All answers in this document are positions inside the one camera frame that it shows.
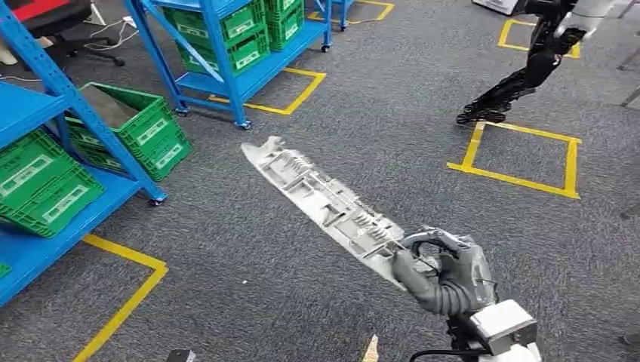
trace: green plastic crate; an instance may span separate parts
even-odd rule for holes
[[[69,225],[82,209],[100,197],[104,190],[78,164],[64,175],[51,179],[17,212],[3,217],[23,229],[51,238]]]
[[[211,40],[202,13],[175,8],[162,8],[169,23],[190,43],[211,49]],[[253,0],[248,5],[220,21],[223,39],[230,48],[244,40],[265,23],[263,0]]]
[[[76,146],[80,155],[83,156],[85,160],[93,166],[121,173],[127,172],[122,167],[120,162],[118,162],[118,160],[111,156],[111,154],[107,151],[81,147],[78,145],[78,143],[74,143],[74,146]]]
[[[294,8],[298,3],[302,3],[304,6],[303,0],[265,0],[264,5],[267,20],[273,15],[289,14],[289,10]]]
[[[137,158],[153,153],[159,142],[180,129],[163,96],[94,82],[85,84],[82,88],[89,85],[140,111],[119,128],[111,128],[129,152]],[[66,118],[66,120],[69,124],[70,137],[81,147],[93,147],[106,151],[104,145],[81,121],[74,118]]]
[[[0,278],[9,274],[10,271],[11,271],[11,267],[9,265],[4,264],[3,262],[0,262]]]
[[[219,67],[216,61],[216,54],[211,49],[198,45],[193,45],[193,47],[195,51],[211,65],[213,70],[218,71]],[[181,46],[178,46],[178,50],[187,70],[190,72],[207,73],[205,68],[202,67],[188,51]],[[269,35],[266,30],[266,25],[262,25],[252,36],[227,49],[227,53],[233,75],[239,75],[245,70],[250,69],[254,64],[269,55]]]
[[[191,152],[191,144],[179,132],[162,143],[153,155],[145,160],[138,160],[154,181],[164,179],[173,168]]]
[[[0,151],[0,215],[20,209],[47,182],[77,165],[43,130]]]
[[[297,0],[288,14],[267,20],[269,27],[269,47],[273,51],[281,51],[294,38],[304,25],[304,3]]]
[[[81,148],[74,143],[81,156],[91,165],[106,170],[126,173],[122,165],[107,151]],[[157,149],[150,155],[138,158],[137,161],[154,181],[164,179],[181,160],[191,152],[191,144],[184,133],[179,130],[162,140]]]

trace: cable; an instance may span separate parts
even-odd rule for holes
[[[122,24],[122,28],[120,28],[120,31],[118,32],[118,41],[114,45],[104,45],[104,44],[100,44],[100,43],[90,43],[90,44],[86,44],[85,47],[87,49],[91,49],[93,51],[110,51],[112,49],[116,49],[120,45],[123,45],[125,43],[125,41],[133,38],[139,32],[138,30],[136,30],[135,32],[133,32],[132,34],[130,34],[129,36],[124,38],[125,29],[127,29],[127,25],[129,23],[124,21],[124,20],[119,20],[119,21],[116,21],[115,23],[111,23],[111,24],[109,24],[107,26],[104,26],[102,29],[100,29],[100,30],[98,30],[96,32],[92,32],[89,35],[89,38],[93,38],[95,35],[98,35],[101,32],[107,30],[108,28],[110,28],[112,26],[119,25],[119,24]]]
[[[5,75],[4,77],[0,77],[0,81],[4,79],[16,79],[18,81],[41,81],[41,79],[25,79],[25,78],[15,77],[13,75]]]
[[[481,354],[491,354],[489,351],[482,349],[479,351],[452,351],[448,349],[431,349],[428,351],[416,352],[409,358],[409,362],[416,362],[418,357],[440,354],[444,356],[459,356],[459,357],[478,357]]]

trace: shelf shelf board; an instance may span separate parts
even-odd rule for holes
[[[0,230],[0,262],[11,267],[11,271],[0,278],[0,306],[18,294],[140,189],[138,182],[85,167],[106,187],[106,191],[76,215],[58,235],[43,238],[13,230]]]
[[[249,1],[250,0],[216,0],[214,3],[216,15],[219,18],[223,18],[239,8],[242,8],[248,4]],[[163,8],[176,8],[187,11],[202,12],[200,0],[152,0],[152,3],[157,6],[162,6]]]
[[[64,97],[53,97],[0,81],[0,149],[69,108]]]
[[[307,49],[325,30],[326,23],[305,20],[303,28],[282,51],[272,51],[269,56],[235,77],[242,102],[249,100],[266,83],[283,70],[293,59]],[[178,78],[176,83],[181,87],[229,97],[226,87],[208,74],[188,72]]]

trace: yellow floor marking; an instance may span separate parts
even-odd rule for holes
[[[378,362],[378,336],[374,334],[371,337],[365,356],[362,358],[362,362]]]
[[[374,19],[367,19],[367,20],[358,20],[358,21],[351,21],[351,20],[347,20],[346,22],[349,25],[355,25],[355,24],[360,24],[360,23],[368,23],[370,21],[381,21],[382,19],[384,19],[387,15],[389,15],[389,13],[391,12],[391,10],[393,10],[393,8],[395,7],[395,4],[392,4],[390,2],[373,2],[371,0],[355,0],[355,2],[360,2],[362,4],[370,4],[370,5],[377,5],[377,6],[384,6],[384,9],[382,10],[382,12],[375,17]],[[318,11],[314,11],[311,14],[309,14],[308,17],[306,17],[309,20],[324,20],[324,17],[320,16],[320,13]],[[331,19],[332,23],[339,23],[340,21],[337,19]]]
[[[73,359],[73,362],[85,362],[89,357],[96,353],[111,335],[122,325],[122,323],[131,315],[131,312],[145,299],[149,292],[160,282],[162,277],[167,274],[167,266],[165,262],[157,260],[151,256],[139,253],[135,250],[123,247],[111,241],[99,238],[95,235],[87,235],[82,239],[85,243],[98,247],[102,250],[114,253],[125,259],[137,262],[146,267],[153,269],[153,273],[146,279],[133,296],[111,317],[104,327],[96,334],[96,336],[85,346],[85,348]]]
[[[504,26],[502,31],[500,31],[500,37],[498,38],[498,46],[503,48],[516,49],[518,51],[529,51],[529,48],[522,47],[520,45],[511,45],[506,43],[506,37],[509,35],[509,30],[511,29],[511,25],[525,25],[525,26],[536,26],[536,23],[529,23],[527,21],[520,21],[515,19],[508,19],[504,22]],[[565,55],[567,58],[580,58],[580,43],[574,45],[571,48],[571,51]]]
[[[313,77],[313,80],[311,80],[311,83],[309,83],[309,85],[306,86],[303,92],[298,97],[296,97],[296,99],[293,100],[293,102],[291,102],[291,104],[289,104],[285,109],[269,107],[269,106],[261,106],[261,105],[252,104],[252,103],[245,103],[243,106],[252,108],[252,109],[259,109],[261,111],[272,112],[279,115],[290,115],[302,104],[302,102],[304,102],[307,98],[309,98],[311,93],[315,91],[318,85],[320,85],[322,80],[325,79],[325,77],[327,76],[327,73],[312,72],[310,70],[304,70],[304,69],[285,68],[284,71],[288,73],[294,73],[299,75],[305,75],[308,77]],[[216,97],[213,94],[209,96],[209,100],[213,100],[214,102],[222,102],[222,103],[229,102],[227,98]]]
[[[530,134],[535,134],[541,137],[548,137],[554,140],[561,140],[568,143],[567,149],[567,161],[565,165],[565,187],[560,189],[558,187],[545,185],[542,183],[535,183],[533,181],[529,181],[527,179],[519,179],[517,177],[503,175],[501,173],[491,172],[487,170],[481,170],[479,168],[473,167],[473,162],[475,160],[475,155],[478,152],[478,147],[480,146],[480,142],[482,141],[482,133],[485,130],[485,125],[489,124],[496,127],[506,128],[509,130],[517,130],[518,132],[525,132]],[[500,181],[512,183],[515,185],[525,186],[531,189],[536,189],[540,191],[550,192],[552,194],[565,196],[567,198],[576,198],[579,199],[580,196],[576,192],[576,183],[577,183],[577,145],[582,143],[582,141],[575,137],[564,136],[557,133],[551,133],[544,130],[535,130],[533,128],[516,126],[514,124],[505,124],[505,123],[487,123],[487,122],[478,122],[475,124],[475,129],[473,130],[473,134],[471,135],[471,141],[469,142],[469,146],[467,147],[466,154],[464,155],[464,159],[462,164],[453,164],[451,162],[447,163],[447,167],[453,170],[458,170],[466,173],[472,173],[479,176],[490,177],[492,179],[498,179]]]

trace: black office chair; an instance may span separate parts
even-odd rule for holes
[[[10,8],[20,7],[24,0],[8,0]],[[91,16],[91,0],[69,0],[58,8],[50,10],[23,21],[23,25],[31,32],[34,38],[49,37],[55,38],[54,45],[46,49],[60,67],[71,57],[77,57],[78,53],[86,53],[95,57],[111,60],[115,66],[123,66],[124,60],[103,51],[95,51],[85,47],[90,43],[104,42],[107,45],[115,45],[117,42],[112,38],[96,37],[78,40],[68,40],[62,36],[62,32],[82,24]]]

